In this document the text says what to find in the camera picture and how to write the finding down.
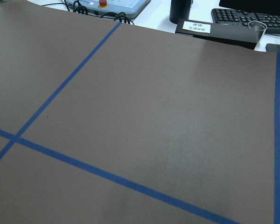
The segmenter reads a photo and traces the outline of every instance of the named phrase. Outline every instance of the blue tape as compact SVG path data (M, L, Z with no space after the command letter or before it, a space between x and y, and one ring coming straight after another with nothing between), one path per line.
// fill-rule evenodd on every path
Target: blue tape
M277 53L276 59L274 137L274 223L280 224L280 52Z
M15 141L19 139L22 134L30 127L30 125L38 118L38 116L46 109L46 107L55 99L55 97L64 89L64 87L72 80L72 78L83 68L83 66L91 59L91 57L98 51L98 49L107 41L107 39L115 32L121 25L118 22L113 29L102 39L102 41L92 50L92 52L76 67L76 69L64 80L64 82L53 92L53 94L43 103L43 105L32 115L32 117L24 124L18 133L10 140L10 142L0 152L0 160L14 145Z
M2 136L4 138L7 138L7 139L10 139L10 140L14 139L14 135L12 135L10 133L7 133L7 132L4 132L2 130L0 130L0 136ZM179 209L182 209L182 210L185 210L185 211L190 212L192 214L198 215L198 216L203 217L205 219L208 219L210 221L217 222L217 223L223 223L223 224L237 224L237 222L234 222L230 219L219 216L219 215L217 215L215 213L212 213L212 212L209 212L207 210L201 209L201 208L196 207L192 204L183 202L183 201L181 201L179 199L176 199L174 197L165 195L165 194L163 194L159 191L156 191L156 190L153 190L151 188L140 185L138 183L132 182L128 179L125 179L125 178L122 178L122 177L117 176L115 174L109 173L107 171L104 171L102 169L99 169L97 167L89 165L89 164L84 163L82 161L73 159L69 156L66 156L66 155L61 154L61 153L56 152L56 151L53 151L49 148L40 146L36 143L25 140L23 138L18 138L16 140L16 142L23 145L23 146L31 148L31 149L33 149L37 152L40 152L40 153L45 154L47 156L53 157L53 158L55 158L59 161L63 161L63 162L65 162L67 164L70 164L74 167L80 168L82 170L85 170L87 172L90 172L90 173L95 174L97 176L100 176L102 178L105 178L109 181L120 184L122 186L125 186L129 189L135 190L135 191L140 192L142 194L145 194L147 196L150 196L150 197L152 197L154 199L157 199L159 201L162 201L164 203L175 206Z

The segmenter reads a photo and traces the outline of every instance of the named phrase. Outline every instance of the black keyboard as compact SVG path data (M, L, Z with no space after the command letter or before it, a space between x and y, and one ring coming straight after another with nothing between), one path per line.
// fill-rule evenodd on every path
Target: black keyboard
M250 21L266 24L266 33L280 34L280 16L261 13L248 13L242 10L214 8L211 11L214 23L248 26Z

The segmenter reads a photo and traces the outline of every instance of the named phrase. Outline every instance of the white label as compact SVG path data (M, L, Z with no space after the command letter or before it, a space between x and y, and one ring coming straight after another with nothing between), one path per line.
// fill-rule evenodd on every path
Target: white label
M208 33L208 34L210 34L210 24L185 21L183 23L182 29L191 30L191 31L200 32L200 33Z

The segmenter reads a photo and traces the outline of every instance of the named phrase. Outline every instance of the computer monitor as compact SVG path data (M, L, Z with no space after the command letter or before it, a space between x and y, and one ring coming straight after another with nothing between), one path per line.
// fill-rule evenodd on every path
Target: computer monitor
M246 12L280 15L280 0L220 0L219 6Z

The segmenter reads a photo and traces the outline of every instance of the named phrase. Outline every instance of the black cup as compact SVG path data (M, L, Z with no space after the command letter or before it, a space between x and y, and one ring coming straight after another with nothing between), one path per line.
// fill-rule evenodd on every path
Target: black cup
M193 0L171 0L169 19L177 24L179 19L188 19Z

